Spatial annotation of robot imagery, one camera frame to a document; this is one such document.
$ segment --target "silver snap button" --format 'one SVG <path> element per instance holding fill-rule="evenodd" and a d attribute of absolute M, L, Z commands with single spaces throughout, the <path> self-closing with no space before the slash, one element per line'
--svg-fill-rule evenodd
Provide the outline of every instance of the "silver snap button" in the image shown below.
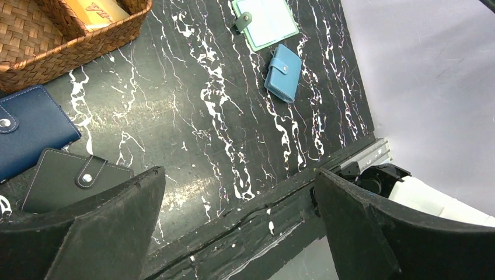
<path fill-rule="evenodd" d="M 10 127 L 11 121 L 7 118 L 3 118 L 0 120 L 0 127 Z"/>
<path fill-rule="evenodd" d="M 91 182 L 91 180 L 93 180 L 93 177 L 91 177 L 91 175 L 89 175 L 89 174 L 84 174 L 84 175 L 82 176 L 82 180 L 83 180 L 85 183 L 89 183 L 89 182 Z"/>

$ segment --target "white wall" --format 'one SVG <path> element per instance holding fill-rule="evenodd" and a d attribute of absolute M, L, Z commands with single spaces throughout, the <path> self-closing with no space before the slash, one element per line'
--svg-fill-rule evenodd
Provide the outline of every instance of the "white wall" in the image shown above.
<path fill-rule="evenodd" d="M 394 163 L 495 215 L 495 14 L 477 0 L 342 0 Z"/>

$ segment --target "card holder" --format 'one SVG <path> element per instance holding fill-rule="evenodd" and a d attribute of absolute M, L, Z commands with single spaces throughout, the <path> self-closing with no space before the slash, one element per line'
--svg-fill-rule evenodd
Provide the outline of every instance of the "card holder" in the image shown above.
<path fill-rule="evenodd" d="M 0 182 L 33 167 L 44 148 L 61 149 L 79 138 L 41 85 L 0 99 Z"/>
<path fill-rule="evenodd" d="M 299 56 L 279 44 L 270 61 L 264 87 L 283 101 L 294 102 L 301 76 L 301 65 Z"/>
<path fill-rule="evenodd" d="M 100 157 L 48 148 L 41 154 L 21 210 L 50 212 L 109 190 L 132 177 L 131 169 Z"/>

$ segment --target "wallet strap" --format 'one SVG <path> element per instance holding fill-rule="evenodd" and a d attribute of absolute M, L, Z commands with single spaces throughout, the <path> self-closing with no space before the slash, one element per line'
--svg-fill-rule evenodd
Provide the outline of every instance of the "wallet strap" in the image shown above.
<path fill-rule="evenodd" d="M 289 66 L 287 64 L 285 64 L 282 60 L 280 60 L 276 57 L 271 59 L 270 67 L 273 67 L 273 68 L 279 70 L 284 75 L 287 75 L 289 73 Z"/>
<path fill-rule="evenodd" d="M 105 159 L 93 155 L 90 156 L 76 178 L 77 186 L 83 189 L 91 188 L 98 179 L 98 176 L 106 163 L 107 160 Z"/>
<path fill-rule="evenodd" d="M 11 133 L 19 127 L 19 121 L 0 103 L 0 133 Z"/>

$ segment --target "black wallet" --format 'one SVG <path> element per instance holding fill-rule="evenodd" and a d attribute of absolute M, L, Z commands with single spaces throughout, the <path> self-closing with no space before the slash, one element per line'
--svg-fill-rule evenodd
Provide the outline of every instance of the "black wallet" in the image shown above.
<path fill-rule="evenodd" d="M 45 213 L 109 190 L 133 177 L 129 168 L 97 156 L 47 148 L 41 153 L 22 211 Z"/>

